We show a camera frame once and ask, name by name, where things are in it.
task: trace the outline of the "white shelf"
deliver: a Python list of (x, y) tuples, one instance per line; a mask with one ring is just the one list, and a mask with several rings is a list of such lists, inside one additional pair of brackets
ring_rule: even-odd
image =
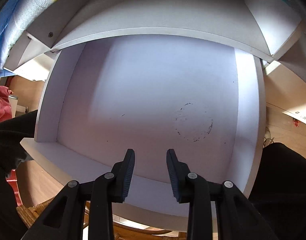
[(165, 155), (210, 181), (250, 193), (265, 127), (260, 60), (219, 43), (173, 35), (130, 35), (63, 49), (48, 77), (35, 130), (23, 147), (65, 184), (96, 179), (136, 153), (129, 195), (114, 213), (183, 231)]
[(132, 34), (194, 37), (273, 60), (243, 0), (91, 0), (63, 28), (53, 49)]

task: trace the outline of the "red cloth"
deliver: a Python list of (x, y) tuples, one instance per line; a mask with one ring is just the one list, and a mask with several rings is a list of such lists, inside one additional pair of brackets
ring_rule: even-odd
[(8, 87), (0, 86), (0, 122), (11, 119), (11, 104), (8, 97), (12, 91)]

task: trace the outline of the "metal screw head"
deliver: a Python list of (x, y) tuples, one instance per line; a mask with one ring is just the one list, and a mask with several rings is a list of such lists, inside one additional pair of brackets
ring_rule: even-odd
[(190, 179), (196, 179), (196, 178), (197, 178), (197, 174), (194, 173), (194, 172), (190, 172), (190, 173), (188, 174), (188, 177), (189, 177)]
[(108, 173), (106, 173), (105, 175), (104, 175), (104, 178), (105, 179), (111, 179), (111, 178), (113, 178), (114, 177), (114, 173), (111, 173), (111, 172), (108, 172)]
[(71, 180), (69, 183), (68, 183), (68, 186), (69, 187), (75, 187), (77, 185), (77, 181), (76, 180)]
[(233, 187), (233, 183), (228, 180), (228, 181), (224, 182), (224, 186), (230, 188), (230, 187)]

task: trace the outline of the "ribbed rubber pad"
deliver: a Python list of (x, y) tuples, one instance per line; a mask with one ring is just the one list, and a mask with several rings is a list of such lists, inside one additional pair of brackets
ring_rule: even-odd
[(134, 165), (135, 165), (134, 151), (132, 149), (129, 149), (129, 150), (131, 150), (132, 152), (131, 152), (131, 156), (130, 156), (130, 159), (129, 159), (129, 162), (128, 162), (128, 166), (127, 166), (127, 170), (126, 170), (125, 177), (124, 177), (124, 182), (123, 182), (123, 192), (122, 192), (123, 201), (125, 200), (125, 198), (128, 195), (128, 190), (129, 190), (129, 186), (131, 184)]
[(180, 201), (180, 193), (179, 193), (179, 179), (176, 174), (175, 166), (171, 157), (170, 150), (166, 153), (166, 165), (170, 176), (173, 196), (176, 198), (176, 201)]

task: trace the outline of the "stain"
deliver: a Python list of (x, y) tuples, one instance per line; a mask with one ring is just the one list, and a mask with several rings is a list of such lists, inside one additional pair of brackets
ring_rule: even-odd
[(211, 125), (209, 126), (209, 130), (207, 131), (207, 134), (210, 134), (211, 130), (212, 130), (212, 127), (213, 127), (213, 122), (211, 123)]

